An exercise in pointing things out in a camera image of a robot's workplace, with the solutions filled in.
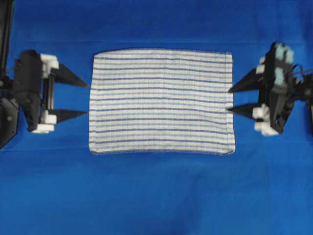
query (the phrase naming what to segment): white bracket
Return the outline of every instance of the white bracket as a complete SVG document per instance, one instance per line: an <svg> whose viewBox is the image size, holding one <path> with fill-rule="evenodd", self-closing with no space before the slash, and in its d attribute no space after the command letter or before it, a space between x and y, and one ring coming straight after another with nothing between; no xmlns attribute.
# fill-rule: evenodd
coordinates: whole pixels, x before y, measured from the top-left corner
<svg viewBox="0 0 313 235"><path fill-rule="evenodd" d="M40 59L43 62L43 79L48 78L51 69L59 69L58 58L55 55L40 54Z"/></svg>
<svg viewBox="0 0 313 235"><path fill-rule="evenodd" d="M32 133L47 134L54 131L54 125L57 123L57 116L49 114L48 110L44 110L41 114L41 123L37 125L37 129Z"/></svg>
<svg viewBox="0 0 313 235"><path fill-rule="evenodd" d="M261 107L254 108L252 111L252 117L255 119L261 118L264 120L254 124L254 130L261 132L263 136L276 136L279 134L270 126L269 107L266 106L266 104L262 104Z"/></svg>

